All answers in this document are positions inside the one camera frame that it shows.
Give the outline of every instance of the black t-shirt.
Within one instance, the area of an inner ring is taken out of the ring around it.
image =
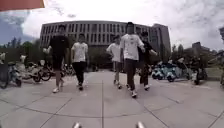
[[[65,36],[55,36],[50,40],[52,55],[65,56],[66,49],[69,48],[68,38]]]
[[[147,41],[142,41],[144,43],[145,52],[143,53],[140,48],[138,48],[139,53],[139,61],[145,61],[149,63],[150,61],[150,54],[149,51],[152,50],[152,46]]]

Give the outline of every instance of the white t-shirt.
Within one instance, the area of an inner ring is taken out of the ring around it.
[[[86,53],[88,52],[88,45],[86,43],[74,43],[72,50],[75,54],[73,62],[86,61]]]
[[[116,61],[116,62],[121,62],[120,59],[120,46],[116,43],[112,43],[108,48],[107,48],[108,52],[112,52],[113,54],[113,58],[112,61]]]
[[[126,34],[121,37],[120,48],[124,49],[124,59],[139,60],[138,47],[144,47],[138,35]]]

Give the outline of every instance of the person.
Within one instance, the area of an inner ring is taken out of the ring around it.
[[[119,82],[119,72],[120,72],[120,66],[121,66],[121,58],[120,58],[120,36],[114,36],[112,37],[112,44],[107,48],[107,52],[112,56],[112,62],[113,62],[113,69],[115,71],[114,76],[114,84],[117,85],[118,89],[121,89],[122,86]]]
[[[65,30],[66,26],[59,25],[58,34],[51,38],[48,49],[44,49],[44,52],[47,53],[52,50],[53,69],[56,75],[56,88],[53,90],[53,93],[59,92],[64,83],[61,76],[61,70],[65,56],[68,57],[67,54],[69,53],[69,41],[68,38],[64,36]]]
[[[88,45],[85,43],[85,35],[79,34],[78,42],[74,43],[71,50],[72,66],[76,72],[79,90],[83,90],[84,70],[88,63]]]
[[[150,86],[148,85],[148,75],[149,75],[149,64],[150,64],[150,54],[157,55],[157,53],[152,49],[148,41],[148,32],[141,33],[142,42],[144,43],[145,52],[139,49],[139,63],[140,63],[140,85],[144,86],[144,89],[148,91]]]
[[[124,67],[127,74],[127,87],[131,91],[133,98],[137,97],[135,91],[134,75],[136,72],[138,56],[138,47],[144,52],[144,44],[140,37],[135,34],[135,25],[132,22],[126,24],[127,34],[122,36],[120,42],[121,58],[124,58]]]

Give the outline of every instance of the building facade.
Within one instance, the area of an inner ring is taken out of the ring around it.
[[[69,21],[43,24],[41,28],[41,47],[47,47],[50,39],[56,35],[58,26],[65,25],[69,39],[74,43],[80,33],[85,34],[89,46],[108,46],[112,35],[123,36],[126,32],[126,23],[113,21]],[[140,34],[143,31],[149,33],[149,41],[152,47],[160,53],[162,60],[168,59],[171,54],[168,27],[155,24],[154,26],[135,25],[135,31]]]

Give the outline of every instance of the young man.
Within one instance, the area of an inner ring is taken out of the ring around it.
[[[88,62],[88,45],[85,43],[85,35],[79,34],[79,41],[74,43],[71,50],[72,66],[76,72],[79,90],[83,90],[84,70]]]
[[[149,64],[150,64],[150,54],[157,55],[157,53],[152,49],[152,46],[148,41],[148,32],[143,32],[141,34],[142,42],[144,43],[145,52],[139,49],[139,63],[140,63],[140,84],[144,86],[145,90],[148,91],[150,88],[148,85],[148,75],[149,75]]]
[[[133,98],[137,97],[135,91],[134,75],[136,72],[136,64],[139,60],[138,47],[144,52],[144,44],[138,35],[135,34],[134,24],[128,22],[126,25],[127,34],[121,38],[121,58],[124,58],[125,70],[127,73],[127,87],[131,90]]]
[[[119,83],[119,72],[121,66],[120,58],[120,36],[114,36],[113,43],[107,48],[107,52],[112,56],[113,70],[116,72],[114,76],[114,84],[117,85],[118,89],[121,89],[122,86]]]
[[[68,38],[64,36],[66,27],[64,25],[59,25],[58,27],[58,34],[51,38],[50,45],[48,49],[44,49],[44,52],[49,53],[52,49],[52,62],[53,62],[53,69],[56,74],[56,88],[53,90],[53,93],[57,93],[60,90],[60,87],[63,86],[63,80],[61,78],[61,68],[62,63],[64,61],[66,53],[69,53],[69,42]]]

